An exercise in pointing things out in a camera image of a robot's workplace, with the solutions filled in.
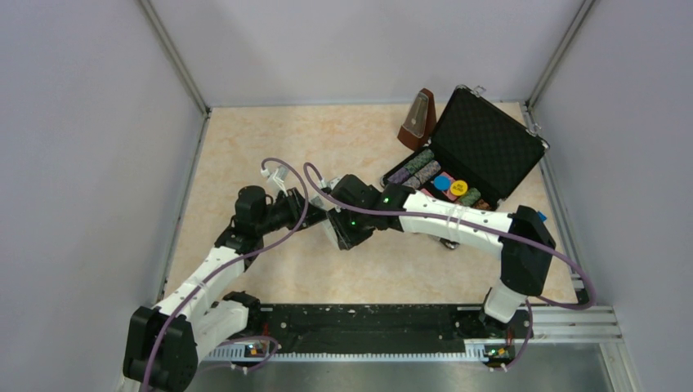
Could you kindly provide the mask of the white remote control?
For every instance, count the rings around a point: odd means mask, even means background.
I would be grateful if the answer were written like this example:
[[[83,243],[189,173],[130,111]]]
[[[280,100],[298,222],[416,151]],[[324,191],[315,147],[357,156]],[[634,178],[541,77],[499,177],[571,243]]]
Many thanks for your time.
[[[325,220],[321,222],[321,226],[329,242],[333,245],[333,247],[339,250],[340,245],[338,232],[335,230],[335,227],[333,226],[332,221],[329,219],[329,216],[326,216]]]

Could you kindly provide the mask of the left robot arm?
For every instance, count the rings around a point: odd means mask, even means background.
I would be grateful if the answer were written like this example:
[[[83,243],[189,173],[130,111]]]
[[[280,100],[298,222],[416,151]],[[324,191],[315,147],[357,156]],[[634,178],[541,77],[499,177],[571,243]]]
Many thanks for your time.
[[[264,237],[280,229],[299,231],[326,219],[326,211],[306,201],[298,189],[269,198],[257,185],[239,191],[235,214],[195,272],[156,305],[131,316],[123,375],[161,391],[183,391],[199,364],[227,338],[252,337],[262,327],[253,296],[222,292],[261,252]]]

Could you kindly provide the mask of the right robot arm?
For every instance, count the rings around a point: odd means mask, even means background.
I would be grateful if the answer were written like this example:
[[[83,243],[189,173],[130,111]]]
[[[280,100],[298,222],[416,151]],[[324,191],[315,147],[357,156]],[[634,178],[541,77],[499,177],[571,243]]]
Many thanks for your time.
[[[327,213],[342,250],[361,244],[376,230],[426,234],[472,246],[500,261],[497,283],[484,299],[481,330],[502,336],[516,310],[543,293],[556,242],[539,214],[527,206],[492,212],[445,202],[408,186],[378,190],[347,174],[330,183],[337,206]]]

